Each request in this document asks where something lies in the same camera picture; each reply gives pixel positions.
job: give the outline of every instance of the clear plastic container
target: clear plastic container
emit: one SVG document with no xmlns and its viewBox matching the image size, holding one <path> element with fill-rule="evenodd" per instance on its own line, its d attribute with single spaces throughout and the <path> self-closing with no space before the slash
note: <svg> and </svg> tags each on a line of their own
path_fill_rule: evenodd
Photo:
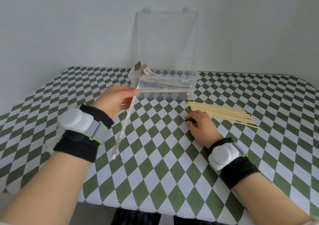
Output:
<svg viewBox="0 0 319 225">
<path fill-rule="evenodd" d="M 138 12 L 139 58 L 158 76 L 141 75 L 139 88 L 174 89 L 167 92 L 140 92 L 141 98 L 191 100 L 198 80 L 194 59 L 197 12 Z M 133 69 L 129 73 L 134 83 Z"/>
</svg>

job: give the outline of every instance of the black pants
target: black pants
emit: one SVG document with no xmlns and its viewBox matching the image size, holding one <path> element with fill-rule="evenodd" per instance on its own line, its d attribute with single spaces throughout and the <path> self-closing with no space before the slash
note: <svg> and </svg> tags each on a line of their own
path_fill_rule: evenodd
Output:
<svg viewBox="0 0 319 225">
<path fill-rule="evenodd" d="M 141 211 L 117 208 L 111 225 L 158 225 L 160 213 L 146 213 Z M 207 222 L 197 219 L 186 219 L 174 216 L 175 225 L 226 225 L 218 222 Z"/>
</svg>

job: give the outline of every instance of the person's left hand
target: person's left hand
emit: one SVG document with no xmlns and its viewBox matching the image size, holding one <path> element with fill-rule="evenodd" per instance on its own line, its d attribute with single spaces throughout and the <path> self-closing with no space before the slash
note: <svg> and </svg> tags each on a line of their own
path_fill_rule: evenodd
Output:
<svg viewBox="0 0 319 225">
<path fill-rule="evenodd" d="M 117 112 L 130 107 L 132 98 L 137 94 L 138 90 L 133 87 L 112 86 L 102 93 L 92 106 L 114 118 Z"/>
</svg>

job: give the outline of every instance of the person's right arm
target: person's right arm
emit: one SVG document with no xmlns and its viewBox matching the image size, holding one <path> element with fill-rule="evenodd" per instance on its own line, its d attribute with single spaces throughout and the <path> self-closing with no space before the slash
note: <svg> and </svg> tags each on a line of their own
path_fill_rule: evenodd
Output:
<svg viewBox="0 0 319 225">
<path fill-rule="evenodd" d="M 194 138 L 209 148 L 221 139 L 217 127 L 206 112 L 189 113 L 185 120 L 195 119 L 197 126 L 187 121 Z M 312 221 L 300 207 L 261 173 L 254 173 L 239 181 L 235 191 L 243 201 L 256 225 L 302 225 Z"/>
</svg>

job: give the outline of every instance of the green and white diamond pattern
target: green and white diamond pattern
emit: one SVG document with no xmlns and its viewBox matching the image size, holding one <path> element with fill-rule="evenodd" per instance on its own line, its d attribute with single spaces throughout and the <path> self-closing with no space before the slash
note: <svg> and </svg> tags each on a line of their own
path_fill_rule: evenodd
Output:
<svg viewBox="0 0 319 225">
<path fill-rule="evenodd" d="M 0 116 L 0 191 L 16 193 L 50 155 L 67 108 L 92 104 L 111 85 L 128 85 L 127 69 L 72 67 Z M 261 172 L 311 215 L 319 215 L 319 94 L 288 75 L 200 72 L 195 101 L 242 107 L 259 129 L 213 119 Z M 139 99 L 119 151 L 115 138 L 126 112 L 100 146 L 79 201 L 223 223 L 246 224 L 247 211 L 183 120 L 185 101 Z"/>
</svg>

